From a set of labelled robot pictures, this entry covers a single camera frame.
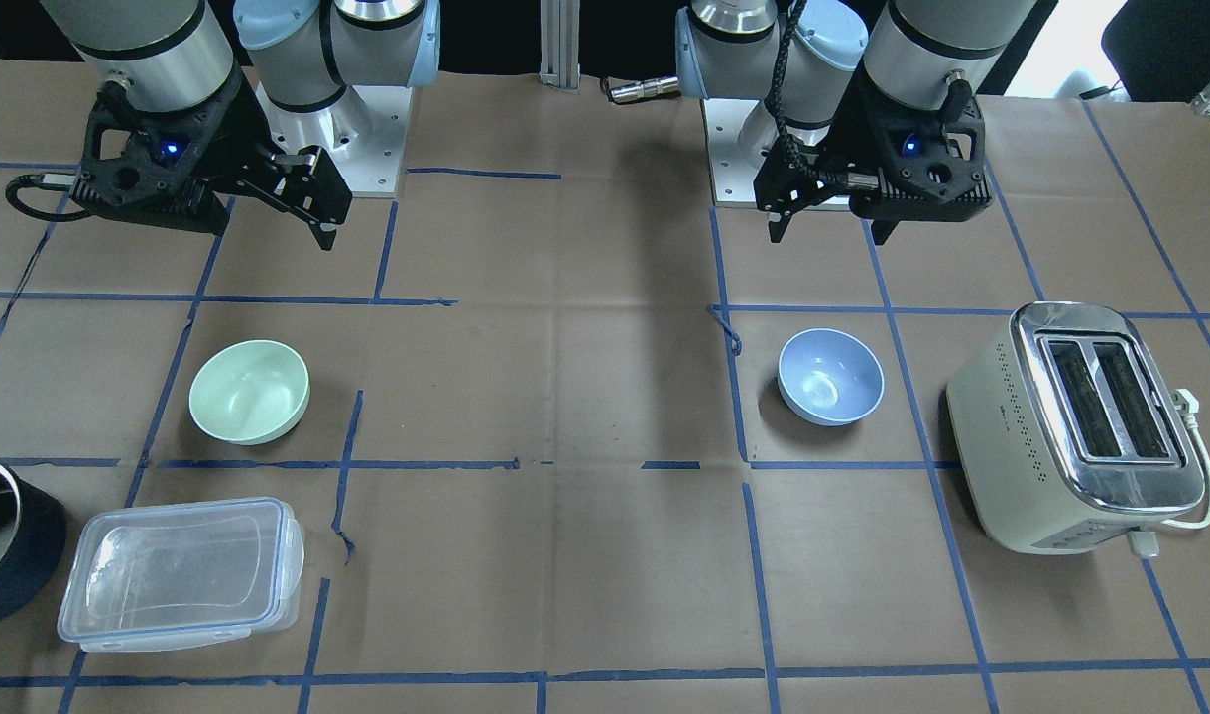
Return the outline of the black gripper, viewer right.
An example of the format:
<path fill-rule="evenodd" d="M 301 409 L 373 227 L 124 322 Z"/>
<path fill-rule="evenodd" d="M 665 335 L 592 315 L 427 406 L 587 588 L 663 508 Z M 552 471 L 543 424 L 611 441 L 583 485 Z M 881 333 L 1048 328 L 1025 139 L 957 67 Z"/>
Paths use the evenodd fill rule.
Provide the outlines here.
<path fill-rule="evenodd" d="M 756 175 L 756 208 L 780 244 L 799 212 L 847 198 L 883 247 L 901 221 L 968 221 L 992 202 L 985 123 L 964 71 L 941 80 L 937 109 L 891 98 L 855 71 L 830 131 L 814 148 L 778 137 Z"/>

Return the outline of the black gripper, viewer left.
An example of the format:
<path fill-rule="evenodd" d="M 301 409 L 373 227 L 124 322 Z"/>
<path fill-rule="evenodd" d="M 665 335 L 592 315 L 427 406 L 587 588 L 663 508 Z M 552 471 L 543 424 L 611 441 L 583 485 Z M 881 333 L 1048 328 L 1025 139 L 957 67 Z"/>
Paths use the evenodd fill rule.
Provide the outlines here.
<path fill-rule="evenodd" d="M 196 106 L 146 113 L 129 103 L 129 77 L 111 71 L 85 126 L 70 197 L 106 220 L 218 235 L 219 194 L 261 200 L 306 223 L 332 251 L 355 194 L 324 149 L 280 150 L 242 68 Z"/>

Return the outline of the grey robot arm, viewer left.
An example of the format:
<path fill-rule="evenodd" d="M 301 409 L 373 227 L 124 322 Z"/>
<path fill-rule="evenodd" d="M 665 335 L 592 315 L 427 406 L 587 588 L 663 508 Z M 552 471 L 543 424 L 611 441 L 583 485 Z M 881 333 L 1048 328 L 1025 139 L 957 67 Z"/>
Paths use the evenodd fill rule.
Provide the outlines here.
<path fill-rule="evenodd" d="M 225 195 L 305 223 L 332 249 L 352 198 L 394 188 L 388 96 L 433 85 L 437 1 L 237 1 L 236 41 L 206 1 L 47 1 L 100 73 L 64 190 L 75 220 L 227 228 Z"/>

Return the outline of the grey robot arm, viewer right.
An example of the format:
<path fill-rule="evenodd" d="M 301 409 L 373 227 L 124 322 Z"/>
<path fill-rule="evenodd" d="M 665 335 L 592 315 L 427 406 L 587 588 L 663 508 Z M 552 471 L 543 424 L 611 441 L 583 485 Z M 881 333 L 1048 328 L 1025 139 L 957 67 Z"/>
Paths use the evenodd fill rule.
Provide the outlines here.
<path fill-rule="evenodd" d="M 904 221 L 960 223 L 992 202 L 976 90 L 1028 1 L 688 1 L 674 21 L 682 96 L 755 100 L 770 123 L 751 178 L 779 243 L 835 197 L 877 244 Z"/>

